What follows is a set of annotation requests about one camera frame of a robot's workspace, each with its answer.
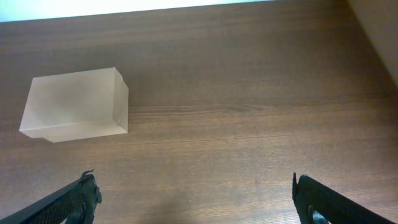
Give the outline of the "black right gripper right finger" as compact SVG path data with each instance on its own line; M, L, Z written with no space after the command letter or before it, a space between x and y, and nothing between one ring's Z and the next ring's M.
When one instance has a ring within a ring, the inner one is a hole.
M394 224L307 175L293 175L292 200L301 224Z

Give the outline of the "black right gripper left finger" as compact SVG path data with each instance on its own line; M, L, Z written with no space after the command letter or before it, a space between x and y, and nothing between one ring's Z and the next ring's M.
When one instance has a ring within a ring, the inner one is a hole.
M97 204L102 202L100 188L92 170L22 210L1 220L2 224L93 223Z

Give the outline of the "brown cardboard box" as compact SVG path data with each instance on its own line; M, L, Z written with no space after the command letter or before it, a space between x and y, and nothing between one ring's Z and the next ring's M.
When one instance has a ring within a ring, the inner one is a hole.
M116 68L32 80L19 131L64 142L128 132L129 88Z

